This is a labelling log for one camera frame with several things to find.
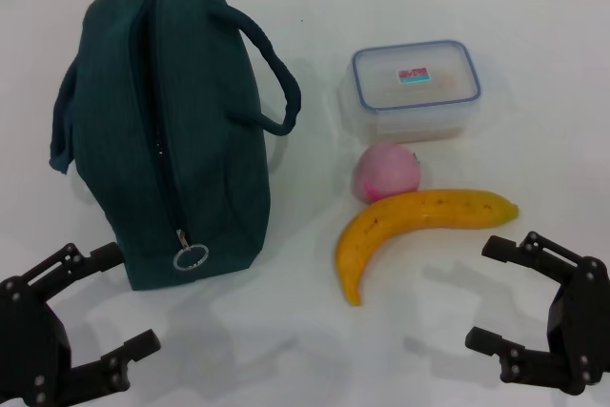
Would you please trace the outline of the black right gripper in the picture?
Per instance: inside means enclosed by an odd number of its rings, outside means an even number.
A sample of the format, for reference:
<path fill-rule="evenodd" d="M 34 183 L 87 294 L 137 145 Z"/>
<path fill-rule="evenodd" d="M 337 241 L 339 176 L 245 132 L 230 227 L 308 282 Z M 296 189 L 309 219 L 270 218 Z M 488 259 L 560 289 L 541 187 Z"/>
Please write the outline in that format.
<path fill-rule="evenodd" d="M 502 382 L 578 396 L 610 374 L 610 276 L 600 260 L 575 254 L 534 231 L 519 244 L 492 235 L 481 255 L 551 279 L 568 279 L 549 308 L 551 352 L 527 349 L 479 327 L 465 337 L 468 349 L 498 356 Z"/>

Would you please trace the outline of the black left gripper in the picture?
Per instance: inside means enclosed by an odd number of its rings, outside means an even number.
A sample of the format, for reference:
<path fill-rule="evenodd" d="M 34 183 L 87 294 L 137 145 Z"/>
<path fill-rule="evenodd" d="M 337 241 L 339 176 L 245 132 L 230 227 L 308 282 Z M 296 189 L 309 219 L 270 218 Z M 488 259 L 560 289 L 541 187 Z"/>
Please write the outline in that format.
<path fill-rule="evenodd" d="M 65 328 L 45 302 L 75 281 L 119 264 L 115 242 L 89 255 L 69 243 L 21 277 L 0 283 L 0 403 L 20 398 L 29 407 L 72 407 L 130 388 L 128 364 L 161 348 L 153 330 L 71 368 Z"/>

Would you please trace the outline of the yellow toy banana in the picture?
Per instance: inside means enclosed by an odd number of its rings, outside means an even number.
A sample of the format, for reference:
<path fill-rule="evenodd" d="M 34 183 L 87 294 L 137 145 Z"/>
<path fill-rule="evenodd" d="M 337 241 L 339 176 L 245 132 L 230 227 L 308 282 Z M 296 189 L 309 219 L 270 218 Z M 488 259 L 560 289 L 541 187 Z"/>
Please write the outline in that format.
<path fill-rule="evenodd" d="M 432 189 L 382 198 L 343 229 L 335 245 L 335 271 L 346 302 L 362 304 L 360 283 L 376 251 L 389 239 L 434 229 L 483 230 L 509 223 L 519 206 L 508 198 L 473 189 Z"/>

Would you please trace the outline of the pink toy peach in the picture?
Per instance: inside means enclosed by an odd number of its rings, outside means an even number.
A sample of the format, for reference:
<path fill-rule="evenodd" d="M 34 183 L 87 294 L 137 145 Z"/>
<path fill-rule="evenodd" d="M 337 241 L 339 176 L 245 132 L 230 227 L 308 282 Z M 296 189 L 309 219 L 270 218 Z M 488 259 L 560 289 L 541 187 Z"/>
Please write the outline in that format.
<path fill-rule="evenodd" d="M 400 193 L 417 191 L 421 168 L 409 149 L 389 142 L 369 147 L 358 159 L 351 180 L 351 191 L 360 201 L 373 203 Z"/>

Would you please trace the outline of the dark teal insulated lunch bag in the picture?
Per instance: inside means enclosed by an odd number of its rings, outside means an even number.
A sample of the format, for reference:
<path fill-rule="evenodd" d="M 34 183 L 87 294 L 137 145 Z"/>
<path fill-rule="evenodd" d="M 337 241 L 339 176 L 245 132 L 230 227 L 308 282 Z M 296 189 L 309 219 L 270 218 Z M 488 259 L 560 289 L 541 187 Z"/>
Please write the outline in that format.
<path fill-rule="evenodd" d="M 226 0 L 94 0 L 59 89 L 50 164 L 75 168 L 132 288 L 245 270 L 271 194 L 265 137 L 295 126 L 300 88 Z"/>

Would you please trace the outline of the clear lunch box blue rim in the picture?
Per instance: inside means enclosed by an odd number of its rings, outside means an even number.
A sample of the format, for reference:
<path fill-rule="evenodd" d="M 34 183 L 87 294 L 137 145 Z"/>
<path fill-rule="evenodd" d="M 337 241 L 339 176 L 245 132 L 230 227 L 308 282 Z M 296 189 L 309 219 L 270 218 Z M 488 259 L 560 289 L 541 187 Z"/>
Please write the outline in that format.
<path fill-rule="evenodd" d="M 358 50 L 339 90 L 346 124 L 366 143 L 455 135 L 480 97 L 470 52 L 449 39 Z"/>

